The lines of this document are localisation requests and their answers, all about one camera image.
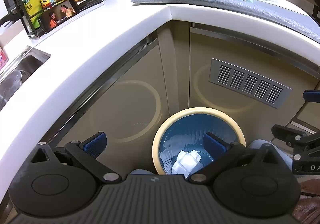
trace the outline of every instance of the white countertop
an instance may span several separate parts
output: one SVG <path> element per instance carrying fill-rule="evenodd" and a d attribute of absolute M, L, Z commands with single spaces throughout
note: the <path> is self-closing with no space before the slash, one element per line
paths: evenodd
<path fill-rule="evenodd" d="M 0 111 L 0 200 L 23 161 L 69 105 L 126 51 L 170 20 L 238 31 L 284 47 L 320 66 L 320 44 L 281 25 L 231 11 L 186 4 L 136 5 L 106 0 L 37 49 L 51 54 Z M 4 47 L 12 61 L 23 31 Z"/>

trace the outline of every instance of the air vent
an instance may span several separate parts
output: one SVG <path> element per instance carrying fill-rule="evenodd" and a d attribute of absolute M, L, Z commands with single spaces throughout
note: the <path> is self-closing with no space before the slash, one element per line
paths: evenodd
<path fill-rule="evenodd" d="M 241 67 L 212 59 L 209 81 L 279 108 L 291 89 Z"/>
<path fill-rule="evenodd" d="M 244 75 L 245 74 L 243 72 L 234 70 L 232 74 L 230 86 L 239 90 L 244 80 Z"/>
<path fill-rule="evenodd" d="M 230 74 L 231 68 L 221 65 L 218 75 L 218 82 L 221 84 L 228 85 Z"/>
<path fill-rule="evenodd" d="M 243 86 L 243 91 L 252 94 L 254 91 L 254 88 L 256 87 L 258 82 L 258 78 L 252 75 L 247 75 L 247 78 L 245 79 L 245 83 Z"/>

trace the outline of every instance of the snack bag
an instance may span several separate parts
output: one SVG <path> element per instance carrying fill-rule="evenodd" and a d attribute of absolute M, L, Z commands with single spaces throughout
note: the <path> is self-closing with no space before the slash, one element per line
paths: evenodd
<path fill-rule="evenodd" d="M 0 70 L 4 67 L 4 65 L 7 63 L 8 58 L 0 48 Z"/>

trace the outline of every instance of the cabinet door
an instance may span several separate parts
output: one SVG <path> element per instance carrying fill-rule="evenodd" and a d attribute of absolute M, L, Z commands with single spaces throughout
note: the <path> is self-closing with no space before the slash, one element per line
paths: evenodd
<path fill-rule="evenodd" d="M 274 124 L 287 125 L 304 104 L 303 92 L 318 80 L 300 69 L 259 50 L 201 34 L 190 34 L 190 107 L 218 109 L 232 117 L 247 143 L 271 141 Z M 292 90 L 277 109 L 236 91 L 209 82 L 211 60 L 244 68 Z"/>
<path fill-rule="evenodd" d="M 108 144 L 97 160 L 122 176 L 134 169 L 155 172 L 154 136 L 169 117 L 159 46 L 116 81 L 65 135 L 58 147 L 103 131 Z"/>
<path fill-rule="evenodd" d="M 307 102 L 297 118 L 320 129 L 320 103 Z"/>

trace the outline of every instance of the sink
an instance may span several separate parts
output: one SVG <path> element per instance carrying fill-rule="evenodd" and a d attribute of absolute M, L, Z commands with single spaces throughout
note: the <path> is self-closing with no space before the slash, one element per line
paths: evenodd
<path fill-rule="evenodd" d="M 49 57 L 49 54 L 28 46 L 9 64 L 9 66 L 0 74 L 0 111 L 20 87 L 20 84 L 17 85 L 16 81 L 18 74 L 21 75 L 21 73 L 24 73 L 24 75 L 26 75 L 24 80 L 19 81 L 23 84 L 25 80 L 28 80 L 29 76 L 49 59 Z"/>
<path fill-rule="evenodd" d="M 11 72 L 14 72 L 15 70 L 26 71 L 29 75 L 33 74 L 49 58 L 50 54 L 27 46 L 27 48 L 0 74 L 0 84 Z"/>

